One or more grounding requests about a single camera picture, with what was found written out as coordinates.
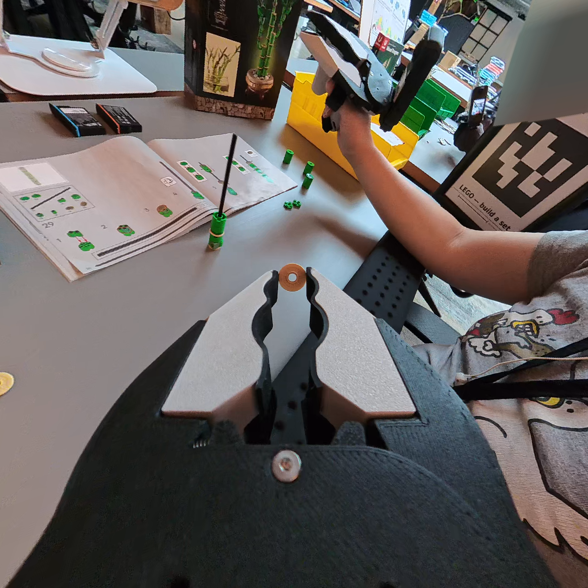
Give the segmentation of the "building instruction booklet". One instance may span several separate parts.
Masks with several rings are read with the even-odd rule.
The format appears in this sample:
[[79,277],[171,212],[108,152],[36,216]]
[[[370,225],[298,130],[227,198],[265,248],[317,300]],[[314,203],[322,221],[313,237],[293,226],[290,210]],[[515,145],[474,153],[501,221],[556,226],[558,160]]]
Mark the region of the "building instruction booklet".
[[1,165],[1,210],[70,282],[199,227],[218,211],[231,134],[117,136]]

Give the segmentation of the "person's right hand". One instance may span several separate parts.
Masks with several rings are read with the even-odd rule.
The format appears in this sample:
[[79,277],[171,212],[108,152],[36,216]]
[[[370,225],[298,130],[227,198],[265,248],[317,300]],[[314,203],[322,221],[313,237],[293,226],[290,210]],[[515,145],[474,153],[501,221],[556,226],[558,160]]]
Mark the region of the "person's right hand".
[[351,164],[378,154],[371,136],[368,111],[355,106],[347,98],[336,111],[326,105],[323,116],[334,122],[339,148]]

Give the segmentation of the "black smartphone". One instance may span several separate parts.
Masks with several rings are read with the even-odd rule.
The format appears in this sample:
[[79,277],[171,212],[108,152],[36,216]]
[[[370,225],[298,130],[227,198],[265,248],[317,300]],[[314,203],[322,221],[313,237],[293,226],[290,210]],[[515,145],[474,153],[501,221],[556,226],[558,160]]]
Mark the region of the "black smartphone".
[[476,128],[483,121],[488,89],[488,85],[481,85],[476,86],[472,91],[467,112],[467,126],[469,128]]

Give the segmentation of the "white printed poster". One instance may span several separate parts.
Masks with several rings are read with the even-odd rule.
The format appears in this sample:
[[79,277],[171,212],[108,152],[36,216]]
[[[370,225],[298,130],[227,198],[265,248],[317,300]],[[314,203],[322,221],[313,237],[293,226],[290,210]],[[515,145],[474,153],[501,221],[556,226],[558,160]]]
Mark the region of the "white printed poster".
[[359,38],[372,47],[379,33],[402,42],[408,27],[411,1],[362,1]]

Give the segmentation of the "green plastic bin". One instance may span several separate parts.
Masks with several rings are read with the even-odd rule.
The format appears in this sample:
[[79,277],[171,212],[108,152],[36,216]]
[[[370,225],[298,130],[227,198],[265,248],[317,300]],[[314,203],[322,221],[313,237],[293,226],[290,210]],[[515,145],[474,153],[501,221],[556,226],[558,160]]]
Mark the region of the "green plastic bin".
[[460,99],[427,79],[401,118],[401,123],[422,138],[435,119],[451,118],[460,107]]

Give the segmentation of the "green brick stalk on black rod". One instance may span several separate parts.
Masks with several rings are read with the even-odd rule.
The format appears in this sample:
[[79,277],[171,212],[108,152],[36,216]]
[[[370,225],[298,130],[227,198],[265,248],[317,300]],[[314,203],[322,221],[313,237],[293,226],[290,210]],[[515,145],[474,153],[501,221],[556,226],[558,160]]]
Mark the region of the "green brick stalk on black rod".
[[218,211],[212,214],[210,229],[209,229],[209,241],[208,247],[211,251],[219,250],[224,243],[224,230],[226,226],[227,216],[224,212],[224,204],[226,195],[229,188],[229,179],[231,175],[231,169],[233,166],[233,156],[235,154],[235,148],[237,143],[237,135],[232,134],[231,144],[229,147],[229,153],[227,156],[226,169],[224,173],[224,180],[222,184],[222,191],[220,195]]

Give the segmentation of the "person's right forearm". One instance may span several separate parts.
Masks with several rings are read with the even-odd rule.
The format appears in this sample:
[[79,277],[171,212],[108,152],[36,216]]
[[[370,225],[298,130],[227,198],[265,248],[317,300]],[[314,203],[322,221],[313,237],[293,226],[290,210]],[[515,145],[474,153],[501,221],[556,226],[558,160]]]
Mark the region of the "person's right forearm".
[[529,268],[540,234],[464,227],[393,168],[376,149],[370,128],[341,127],[337,141],[379,217],[426,270],[505,304],[533,298]]

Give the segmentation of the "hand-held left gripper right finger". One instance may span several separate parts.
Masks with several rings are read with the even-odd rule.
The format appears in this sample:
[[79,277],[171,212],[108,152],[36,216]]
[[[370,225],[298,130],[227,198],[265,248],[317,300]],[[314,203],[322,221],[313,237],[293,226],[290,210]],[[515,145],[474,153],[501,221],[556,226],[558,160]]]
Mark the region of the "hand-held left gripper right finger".
[[328,445],[341,426],[412,419],[417,408],[375,317],[316,269],[306,269],[312,332],[303,401],[306,440]]

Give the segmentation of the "black box with blue stripe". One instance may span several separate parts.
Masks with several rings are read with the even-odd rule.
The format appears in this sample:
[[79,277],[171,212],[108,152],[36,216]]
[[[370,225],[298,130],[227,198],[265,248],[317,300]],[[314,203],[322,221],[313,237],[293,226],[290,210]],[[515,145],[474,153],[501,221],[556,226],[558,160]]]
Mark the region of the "black box with blue stripe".
[[75,137],[107,134],[105,127],[84,107],[60,106],[49,103],[49,109],[55,119]]

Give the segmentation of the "black box with orange stripe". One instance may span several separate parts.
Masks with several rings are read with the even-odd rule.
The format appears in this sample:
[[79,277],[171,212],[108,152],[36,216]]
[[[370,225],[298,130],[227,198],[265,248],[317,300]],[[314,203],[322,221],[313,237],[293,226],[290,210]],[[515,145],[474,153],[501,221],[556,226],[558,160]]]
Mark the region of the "black box with orange stripe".
[[125,107],[99,103],[96,103],[95,107],[96,113],[115,134],[126,135],[142,132],[141,123]]

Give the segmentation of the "black and white tag board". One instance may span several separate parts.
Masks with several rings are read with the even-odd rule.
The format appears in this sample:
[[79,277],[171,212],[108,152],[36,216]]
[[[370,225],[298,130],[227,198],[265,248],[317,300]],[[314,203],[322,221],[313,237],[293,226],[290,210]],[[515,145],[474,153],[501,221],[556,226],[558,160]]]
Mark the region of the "black and white tag board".
[[433,198],[482,231],[584,228],[566,215],[587,206],[587,114],[490,128]]

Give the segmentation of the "grey desk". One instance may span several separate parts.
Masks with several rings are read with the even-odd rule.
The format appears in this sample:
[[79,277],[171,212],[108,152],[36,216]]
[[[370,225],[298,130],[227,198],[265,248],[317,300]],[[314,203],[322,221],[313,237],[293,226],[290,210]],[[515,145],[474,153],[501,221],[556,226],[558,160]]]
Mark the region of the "grey desk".
[[292,191],[299,210],[283,209],[289,195],[234,213],[218,252],[203,226],[72,283],[1,216],[1,371],[15,378],[1,396],[1,587],[111,406],[188,328],[289,262],[344,288],[386,232],[357,181],[286,123],[290,100],[282,86],[272,121],[198,112],[183,92],[55,100],[92,113],[96,102],[121,105],[145,142],[236,133],[279,168],[292,149],[284,172],[299,184],[311,160],[317,175]]

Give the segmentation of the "white stand with flat base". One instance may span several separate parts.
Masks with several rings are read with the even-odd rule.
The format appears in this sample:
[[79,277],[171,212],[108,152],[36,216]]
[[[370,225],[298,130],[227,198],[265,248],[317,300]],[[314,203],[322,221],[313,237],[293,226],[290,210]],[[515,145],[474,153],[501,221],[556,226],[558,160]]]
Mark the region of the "white stand with flat base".
[[128,1],[110,1],[91,42],[9,36],[1,29],[1,84],[33,96],[143,95],[157,86],[108,46]]

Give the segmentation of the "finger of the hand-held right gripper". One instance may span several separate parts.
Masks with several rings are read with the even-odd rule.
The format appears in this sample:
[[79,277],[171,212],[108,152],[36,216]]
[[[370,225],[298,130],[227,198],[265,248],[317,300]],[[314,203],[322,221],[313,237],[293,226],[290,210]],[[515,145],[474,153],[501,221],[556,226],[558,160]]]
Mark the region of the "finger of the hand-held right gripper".
[[325,40],[319,34],[308,31],[302,31],[300,38],[328,77],[334,78],[340,70],[353,82],[361,82],[357,67],[342,57],[334,46],[334,40]]
[[334,48],[344,61],[371,61],[371,49],[353,32],[321,12],[307,13],[315,32]]

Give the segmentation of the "yellow plastic bin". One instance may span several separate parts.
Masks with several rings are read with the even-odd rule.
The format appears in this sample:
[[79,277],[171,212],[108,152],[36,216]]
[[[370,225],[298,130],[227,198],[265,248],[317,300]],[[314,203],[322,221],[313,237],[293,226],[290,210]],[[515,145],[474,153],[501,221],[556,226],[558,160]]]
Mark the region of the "yellow plastic bin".
[[[314,73],[296,72],[287,123],[347,173],[357,178],[339,148],[336,134],[326,133],[322,129],[321,117],[326,94],[317,95],[313,92],[314,78]],[[378,115],[371,119],[371,136],[378,150],[397,170],[405,166],[419,139],[415,132],[401,122],[390,132],[382,131]]]

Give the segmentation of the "grey printed t-shirt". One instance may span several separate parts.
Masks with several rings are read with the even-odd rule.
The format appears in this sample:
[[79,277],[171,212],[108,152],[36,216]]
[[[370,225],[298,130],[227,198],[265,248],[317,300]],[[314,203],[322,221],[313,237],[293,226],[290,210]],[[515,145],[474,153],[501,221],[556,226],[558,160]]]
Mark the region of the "grey printed t-shirt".
[[[507,371],[587,337],[587,231],[541,237],[527,299],[481,318],[453,345],[415,351],[445,380]],[[536,399],[472,401],[519,518],[561,587],[587,587],[587,398],[551,388]]]

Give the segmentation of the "small box with red label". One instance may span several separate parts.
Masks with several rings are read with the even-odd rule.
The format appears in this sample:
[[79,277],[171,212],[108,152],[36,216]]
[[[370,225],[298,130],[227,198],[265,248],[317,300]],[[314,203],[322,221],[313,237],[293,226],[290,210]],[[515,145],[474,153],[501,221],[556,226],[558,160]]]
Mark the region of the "small box with red label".
[[371,46],[371,51],[386,72],[392,77],[400,61],[403,48],[404,46],[401,43],[392,40],[382,31],[378,31],[378,35]]

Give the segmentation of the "dark bamboo set box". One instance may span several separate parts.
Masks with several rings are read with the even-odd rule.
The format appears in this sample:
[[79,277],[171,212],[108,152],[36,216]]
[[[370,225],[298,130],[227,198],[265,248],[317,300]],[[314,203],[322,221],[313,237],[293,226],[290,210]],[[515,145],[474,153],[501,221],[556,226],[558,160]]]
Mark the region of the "dark bamboo set box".
[[185,1],[185,95],[196,111],[270,121],[303,1]]

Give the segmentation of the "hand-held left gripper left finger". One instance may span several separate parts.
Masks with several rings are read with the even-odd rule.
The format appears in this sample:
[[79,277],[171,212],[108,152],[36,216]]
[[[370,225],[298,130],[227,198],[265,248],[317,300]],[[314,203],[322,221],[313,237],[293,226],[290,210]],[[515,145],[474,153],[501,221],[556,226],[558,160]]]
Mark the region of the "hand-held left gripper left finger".
[[278,272],[270,270],[212,313],[162,406],[171,417],[232,422],[246,442],[269,443],[276,413],[269,354]]

